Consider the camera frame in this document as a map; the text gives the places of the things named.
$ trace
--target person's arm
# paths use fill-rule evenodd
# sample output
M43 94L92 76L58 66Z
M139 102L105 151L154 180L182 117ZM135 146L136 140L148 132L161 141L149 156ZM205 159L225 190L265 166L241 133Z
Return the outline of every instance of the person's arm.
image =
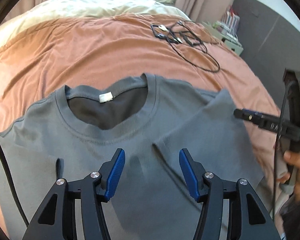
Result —
M298 174L294 195L283 205L280 215L287 240L300 240L300 154L287 151L283 158L288 164L298 168ZM287 173L278 181L284 183L289 177L290 174Z

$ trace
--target dark sleeve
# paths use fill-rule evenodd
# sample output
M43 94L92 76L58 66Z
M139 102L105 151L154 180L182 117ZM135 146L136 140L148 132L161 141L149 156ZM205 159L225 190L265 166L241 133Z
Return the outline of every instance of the dark sleeve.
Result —
M291 197L281 208L283 228L287 240L300 240L300 202Z

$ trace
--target orange blanket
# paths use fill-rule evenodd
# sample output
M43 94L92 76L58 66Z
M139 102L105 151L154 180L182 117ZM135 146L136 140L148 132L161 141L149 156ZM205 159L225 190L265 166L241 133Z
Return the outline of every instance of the orange blanket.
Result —
M33 26L0 48L0 131L54 90L89 85L105 89L144 72L182 79L206 90L229 90L238 108L279 115L274 101L247 64L200 25L191 25L219 62L209 73L179 57L166 41L154 38L151 23L172 25L177 16L126 14L111 18L63 18ZM215 69L209 57L177 45L187 59ZM254 154L272 186L275 135L246 124Z

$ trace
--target metal screw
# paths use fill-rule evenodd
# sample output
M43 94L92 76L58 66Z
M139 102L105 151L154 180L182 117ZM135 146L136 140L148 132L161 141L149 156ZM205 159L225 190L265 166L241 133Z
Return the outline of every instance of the metal screw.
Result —
M90 176L95 179L100 176L100 173L97 171L94 171L93 173L90 174Z
M62 185L64 184L65 180L64 179L58 179L57 180L57 185Z
M208 179L212 179L213 176L214 176L212 172L206 172L204 175L205 175L205 177L208 178Z
M246 179L239 179L241 185L247 185L248 181Z

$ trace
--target blue textured pad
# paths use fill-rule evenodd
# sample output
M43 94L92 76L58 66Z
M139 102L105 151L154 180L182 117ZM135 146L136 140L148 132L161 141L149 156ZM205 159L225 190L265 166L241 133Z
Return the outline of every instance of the blue textured pad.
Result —
M125 161L125 152L124 150L121 150L107 180L105 199L108 201L114 196L115 190L117 189Z
M197 201L200 197L198 190L198 181L183 150L179 152L179 164L183 177L185 178L186 184L188 186L190 196L193 197L195 201Z

